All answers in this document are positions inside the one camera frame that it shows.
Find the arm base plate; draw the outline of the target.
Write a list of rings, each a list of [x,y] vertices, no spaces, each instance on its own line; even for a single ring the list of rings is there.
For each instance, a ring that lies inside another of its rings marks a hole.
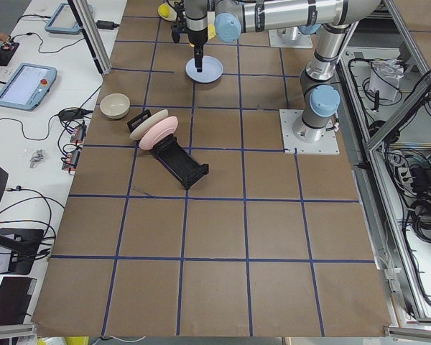
[[[311,49],[312,39],[308,34],[302,34],[297,27],[269,30],[269,44],[271,47],[290,47],[297,49]]]
[[[340,154],[331,119],[322,129],[311,129],[302,122],[301,109],[280,109],[279,115],[284,152],[286,154]]]

